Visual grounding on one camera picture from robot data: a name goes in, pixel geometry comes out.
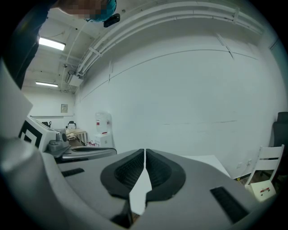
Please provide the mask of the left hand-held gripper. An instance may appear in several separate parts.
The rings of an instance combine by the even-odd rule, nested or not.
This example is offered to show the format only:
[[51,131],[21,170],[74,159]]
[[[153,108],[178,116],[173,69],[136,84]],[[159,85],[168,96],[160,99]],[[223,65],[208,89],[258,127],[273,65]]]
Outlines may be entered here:
[[61,157],[62,161],[90,160],[117,155],[114,148],[70,148],[65,133],[56,131],[31,116],[24,121],[18,137],[31,143],[41,152],[51,154],[55,158]]

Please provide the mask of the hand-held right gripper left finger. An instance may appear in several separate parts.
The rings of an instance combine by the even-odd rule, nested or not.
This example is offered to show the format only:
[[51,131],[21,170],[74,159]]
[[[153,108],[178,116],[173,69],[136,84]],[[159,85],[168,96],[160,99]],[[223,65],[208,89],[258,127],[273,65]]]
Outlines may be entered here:
[[133,224],[129,194],[144,169],[144,150],[57,165],[73,191],[118,226]]

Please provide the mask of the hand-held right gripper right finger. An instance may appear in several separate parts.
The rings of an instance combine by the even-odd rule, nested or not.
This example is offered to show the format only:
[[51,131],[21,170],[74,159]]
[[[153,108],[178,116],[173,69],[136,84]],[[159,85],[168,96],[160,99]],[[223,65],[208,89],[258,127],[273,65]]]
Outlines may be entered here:
[[247,230],[266,209],[206,163],[147,149],[146,169],[152,189],[136,230]]

